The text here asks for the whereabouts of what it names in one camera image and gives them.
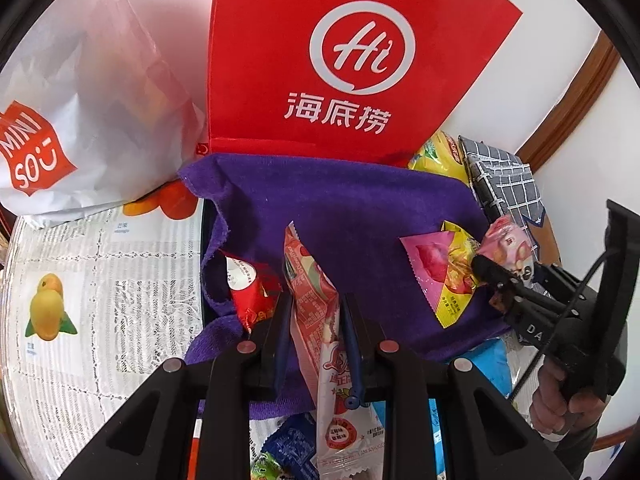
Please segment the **right hand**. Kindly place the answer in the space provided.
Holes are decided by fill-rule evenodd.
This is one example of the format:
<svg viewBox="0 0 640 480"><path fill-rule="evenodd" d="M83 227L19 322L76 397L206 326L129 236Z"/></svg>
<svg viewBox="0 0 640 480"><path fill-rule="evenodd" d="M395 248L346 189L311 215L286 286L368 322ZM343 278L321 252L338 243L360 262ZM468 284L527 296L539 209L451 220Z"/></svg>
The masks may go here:
<svg viewBox="0 0 640 480"><path fill-rule="evenodd" d="M569 401L560 391L565 372L552 359L545 358L538 370L538 387L532 397L529 416L533 427L541 434L564 434L580 431L596 424L606 403L585 389Z"/></svg>

